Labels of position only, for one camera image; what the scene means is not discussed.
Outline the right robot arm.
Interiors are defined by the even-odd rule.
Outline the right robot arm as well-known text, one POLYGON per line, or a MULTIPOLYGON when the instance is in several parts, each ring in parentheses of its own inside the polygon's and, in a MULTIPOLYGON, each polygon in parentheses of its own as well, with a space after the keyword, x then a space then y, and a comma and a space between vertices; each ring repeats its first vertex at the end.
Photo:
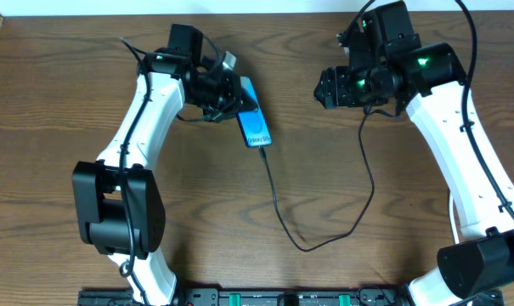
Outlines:
POLYGON ((455 205, 462 239, 412 280, 412 305, 463 304, 514 282, 514 184, 472 100, 474 70, 445 42, 423 46, 406 5, 367 3, 338 35, 349 63, 321 73, 313 94, 327 109, 382 113, 394 101, 421 132, 455 205))

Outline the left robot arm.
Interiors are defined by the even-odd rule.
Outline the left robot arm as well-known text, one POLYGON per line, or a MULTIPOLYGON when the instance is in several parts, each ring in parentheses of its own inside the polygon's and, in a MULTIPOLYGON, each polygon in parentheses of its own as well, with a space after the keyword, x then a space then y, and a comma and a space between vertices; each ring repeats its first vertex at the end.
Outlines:
POLYGON ((246 145, 272 142, 249 78, 234 71, 230 53, 202 55, 205 35, 175 24, 165 47, 134 49, 137 88, 115 137, 94 161, 72 174, 83 242, 110 258, 127 290, 85 290, 80 305, 188 305, 190 299, 161 250, 166 212, 154 171, 172 123, 185 104, 201 108, 203 122, 234 118, 246 145))

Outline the blue Samsung Galaxy smartphone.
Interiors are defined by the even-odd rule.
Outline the blue Samsung Galaxy smartphone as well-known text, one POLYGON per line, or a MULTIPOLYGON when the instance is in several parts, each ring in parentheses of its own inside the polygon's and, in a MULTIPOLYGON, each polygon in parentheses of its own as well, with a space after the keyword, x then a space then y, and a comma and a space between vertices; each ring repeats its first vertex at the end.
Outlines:
POLYGON ((248 76, 241 79, 243 94, 257 104, 256 110, 242 111, 237 114, 240 131, 248 148, 269 146, 273 143, 256 91, 248 76))

